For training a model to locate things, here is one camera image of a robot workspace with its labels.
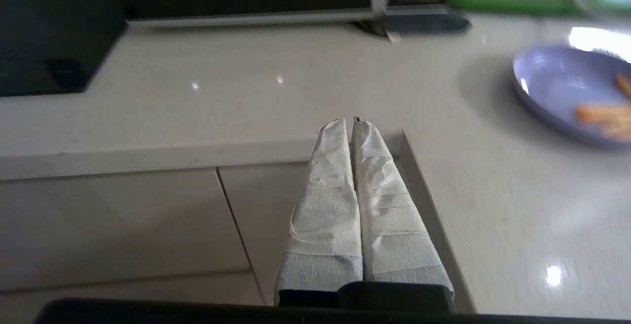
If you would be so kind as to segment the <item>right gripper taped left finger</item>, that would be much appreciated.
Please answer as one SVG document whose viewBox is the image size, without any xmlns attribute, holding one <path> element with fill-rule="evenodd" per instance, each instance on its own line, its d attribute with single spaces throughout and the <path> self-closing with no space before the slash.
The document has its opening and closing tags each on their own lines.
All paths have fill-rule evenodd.
<svg viewBox="0 0 631 324">
<path fill-rule="evenodd" d="M 288 227 L 274 304 L 290 291 L 336 293 L 363 280 L 360 210 L 344 119 L 322 127 Z"/>
</svg>

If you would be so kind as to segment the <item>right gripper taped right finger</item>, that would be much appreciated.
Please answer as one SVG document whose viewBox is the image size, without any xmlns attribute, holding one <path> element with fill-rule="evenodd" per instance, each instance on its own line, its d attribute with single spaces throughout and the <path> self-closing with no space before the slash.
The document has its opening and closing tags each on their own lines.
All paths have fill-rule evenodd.
<svg viewBox="0 0 631 324">
<path fill-rule="evenodd" d="M 351 138 L 364 280 L 455 289 L 380 131 L 356 117 Z"/>
</svg>

